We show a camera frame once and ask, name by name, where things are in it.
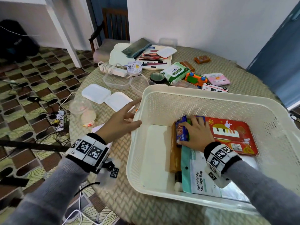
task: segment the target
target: woven tablecloth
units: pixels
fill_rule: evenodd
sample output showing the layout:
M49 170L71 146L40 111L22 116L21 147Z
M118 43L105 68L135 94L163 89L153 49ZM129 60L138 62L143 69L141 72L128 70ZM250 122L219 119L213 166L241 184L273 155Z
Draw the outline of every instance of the woven tablecloth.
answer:
M196 64L194 57L207 55L211 61L206 64ZM230 93L245 94L252 96L267 97L275 99L275 95L256 76L236 67L232 61L194 48L177 47L177 52L172 56L172 63L188 61L199 74L223 73L231 82L227 87ZM154 72L143 70L146 77ZM95 69L83 82L75 96L80 98L82 90L90 84L98 84L108 88L103 82L104 74L99 68ZM129 88L128 90L117 90L109 88L114 93L122 91L130 98L137 99L138 96ZM96 104L92 102L98 115L98 119L92 127L105 123L114 111L105 103ZM91 132L91 127L85 128L73 115L70 118L70 138L73 143L78 138ZM126 163L128 159L131 137L129 134L115 141L112 145L110 157L121 160L121 168L118 173L117 183L110 192L102 191L94 186L95 191L116 214L122 219L138 224L268 224L259 216L250 216L235 212L203 207L181 201L175 201L160 197L144 195L135 191L126 177ZM96 175L90 174L88 180L93 182Z

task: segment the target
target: gray sleeve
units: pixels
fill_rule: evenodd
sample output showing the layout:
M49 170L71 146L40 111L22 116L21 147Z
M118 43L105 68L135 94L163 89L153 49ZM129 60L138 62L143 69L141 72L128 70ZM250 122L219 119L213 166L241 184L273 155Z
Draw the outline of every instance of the gray sleeve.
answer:
M63 158L55 172L25 196L3 225L61 224L70 201L87 176L77 164Z
M251 204L271 224L298 224L300 196L268 178L244 161L224 173L249 198Z

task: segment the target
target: table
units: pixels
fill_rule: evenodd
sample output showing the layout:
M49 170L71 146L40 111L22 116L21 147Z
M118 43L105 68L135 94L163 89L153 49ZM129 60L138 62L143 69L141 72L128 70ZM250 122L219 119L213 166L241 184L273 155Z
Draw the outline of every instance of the table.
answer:
M62 21L60 20L60 17L54 7L53 0L0 0L0 1L45 5L50 18L52 19L52 22L58 31L58 34L62 38L62 41L64 42L64 45L68 50L69 55L72 58L73 63L77 68L81 67L81 62L76 54L76 50L74 49L72 42L67 34L67 31L64 25L62 24Z
M193 58L207 55L211 62L198 65ZM172 57L172 63L176 61L188 61L199 74L223 73L230 81L227 88L230 93L246 94L252 96L268 97L276 100L276 96L256 76L236 67L234 62L222 57L188 47L177 47L177 52ZM149 77L153 70L143 70L142 73ZM106 87L102 77L104 74L99 68L95 69L83 82L77 91L75 98L80 98L82 90L89 84L95 83ZM118 91L109 88L112 93ZM122 91L132 99L138 96L129 88ZM105 123L114 111L105 103L92 103L98 114L98 120L94 126ZM74 117L70 118L70 138L73 143L78 138L91 132L91 127L84 128ZM126 177L126 162L128 159L131 137L129 134L115 141L112 145L111 157L120 159L117 184L110 192L104 192L99 187L94 189L101 200L107 204L122 219L138 224L210 224L209 217L214 221L222 221L221 224L268 224L262 217L250 216L220 209L207 208L200 205L144 195L135 191ZM90 174L88 180L94 182L96 175Z

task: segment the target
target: white table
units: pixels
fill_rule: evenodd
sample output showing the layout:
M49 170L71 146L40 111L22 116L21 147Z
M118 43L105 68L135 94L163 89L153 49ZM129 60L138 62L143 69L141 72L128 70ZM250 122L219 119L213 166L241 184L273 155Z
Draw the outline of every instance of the white table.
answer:
M58 12L56 11L53 0L0 0L0 1L8 1L8 2L18 2L18 3L29 3L29 4L39 4L39 5L45 5L48 11L48 14L50 15L54 26L56 27L60 37L62 38L62 41L64 42L64 45L66 49L69 52L69 55L71 56L73 63L77 68L81 67L81 63L79 61L79 58L76 54L76 51L71 43L71 40L67 34L67 31L65 27L63 26L60 17L58 15Z

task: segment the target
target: white plastic basket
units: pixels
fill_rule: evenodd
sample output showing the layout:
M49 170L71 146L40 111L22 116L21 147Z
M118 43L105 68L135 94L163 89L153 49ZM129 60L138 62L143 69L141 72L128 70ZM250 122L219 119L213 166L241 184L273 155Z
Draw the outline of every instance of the white plastic basket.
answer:
M287 111L272 99L153 85L143 93L134 121L126 174L138 192L234 212L257 215L249 203L174 191L169 173L171 125L183 115L203 115L246 122L267 176L300 195L300 131Z

